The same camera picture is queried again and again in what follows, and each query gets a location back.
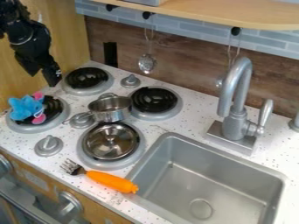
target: fork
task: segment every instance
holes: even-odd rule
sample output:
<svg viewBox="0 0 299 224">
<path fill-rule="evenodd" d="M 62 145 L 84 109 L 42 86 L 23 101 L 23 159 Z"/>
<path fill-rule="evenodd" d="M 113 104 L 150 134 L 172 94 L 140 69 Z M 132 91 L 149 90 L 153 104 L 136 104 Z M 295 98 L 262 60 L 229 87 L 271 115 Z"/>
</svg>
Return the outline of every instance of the fork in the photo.
<svg viewBox="0 0 299 224">
<path fill-rule="evenodd" d="M 60 168 L 72 176 L 87 175 L 90 179 L 122 193 L 136 193 L 138 191 L 138 186 L 128 179 L 119 178 L 101 171 L 87 171 L 83 166 L 76 164 L 69 158 L 66 159 Z"/>
</svg>

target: black burner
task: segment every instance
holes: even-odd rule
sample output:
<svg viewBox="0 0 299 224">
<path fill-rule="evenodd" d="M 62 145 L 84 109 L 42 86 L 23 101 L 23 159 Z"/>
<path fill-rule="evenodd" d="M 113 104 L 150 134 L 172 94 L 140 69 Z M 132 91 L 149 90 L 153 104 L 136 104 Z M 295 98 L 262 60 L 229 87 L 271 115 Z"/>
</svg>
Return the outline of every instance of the black burner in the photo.
<svg viewBox="0 0 299 224">
<path fill-rule="evenodd" d="M 62 102 L 58 99 L 54 99 L 50 95 L 45 95 L 45 100 L 44 100 L 43 104 L 45 107 L 44 114 L 46 116 L 46 119 L 41 124 L 50 122 L 51 120 L 55 119 L 58 115 L 60 115 L 63 111 Z M 31 117 L 24 119 L 23 121 L 16 121 L 16 124 L 19 124 L 19 125 L 32 124 L 33 119 L 34 119 L 34 117 L 31 116 Z"/>
<path fill-rule="evenodd" d="M 133 106 L 141 112 L 162 113 L 177 105 L 177 97 L 171 91 L 158 87 L 142 87 L 131 98 Z"/>
<path fill-rule="evenodd" d="M 82 67 L 66 77 L 66 82 L 72 88 L 90 88 L 107 80 L 107 73 L 96 67 Z"/>
</svg>

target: stainless steel sink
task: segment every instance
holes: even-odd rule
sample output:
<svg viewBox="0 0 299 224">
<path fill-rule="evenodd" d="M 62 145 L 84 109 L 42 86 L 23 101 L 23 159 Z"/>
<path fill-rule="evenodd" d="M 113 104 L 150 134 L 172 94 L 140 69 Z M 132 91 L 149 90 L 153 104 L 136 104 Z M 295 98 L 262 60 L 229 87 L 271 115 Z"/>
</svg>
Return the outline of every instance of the stainless steel sink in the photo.
<svg viewBox="0 0 299 224">
<path fill-rule="evenodd" d="M 285 176 L 175 133 L 159 137 L 127 176 L 126 195 L 177 224 L 270 224 Z"/>
</svg>

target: black hook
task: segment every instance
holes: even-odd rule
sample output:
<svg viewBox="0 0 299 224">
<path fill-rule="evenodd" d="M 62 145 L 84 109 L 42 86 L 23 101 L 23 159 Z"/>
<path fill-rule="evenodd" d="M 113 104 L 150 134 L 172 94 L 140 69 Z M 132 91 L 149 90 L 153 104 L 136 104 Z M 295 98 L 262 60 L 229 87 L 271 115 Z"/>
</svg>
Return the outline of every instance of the black hook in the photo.
<svg viewBox="0 0 299 224">
<path fill-rule="evenodd" d="M 120 6 L 112 5 L 112 4 L 106 4 L 106 10 L 107 11 L 112 11 L 115 8 L 118 8 Z"/>
<path fill-rule="evenodd" d="M 154 13 L 154 12 L 144 11 L 144 12 L 143 12 L 143 18 L 144 18 L 144 19 L 149 19 L 150 16 L 155 15 L 155 14 L 156 14 L 156 13 Z"/>
<path fill-rule="evenodd" d="M 240 34 L 241 28 L 234 26 L 231 30 L 233 36 L 238 36 Z"/>
</svg>

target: wooden shelf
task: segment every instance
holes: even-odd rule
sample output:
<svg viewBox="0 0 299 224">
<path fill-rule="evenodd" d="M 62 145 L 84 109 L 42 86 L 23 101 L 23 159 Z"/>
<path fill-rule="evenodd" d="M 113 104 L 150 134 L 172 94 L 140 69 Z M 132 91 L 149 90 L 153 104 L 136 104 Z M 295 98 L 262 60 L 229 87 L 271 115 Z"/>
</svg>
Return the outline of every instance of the wooden shelf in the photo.
<svg viewBox="0 0 299 224">
<path fill-rule="evenodd" d="M 159 7 L 122 0 L 93 1 L 250 29 L 299 30 L 299 4 L 283 0 L 169 0 Z"/>
</svg>

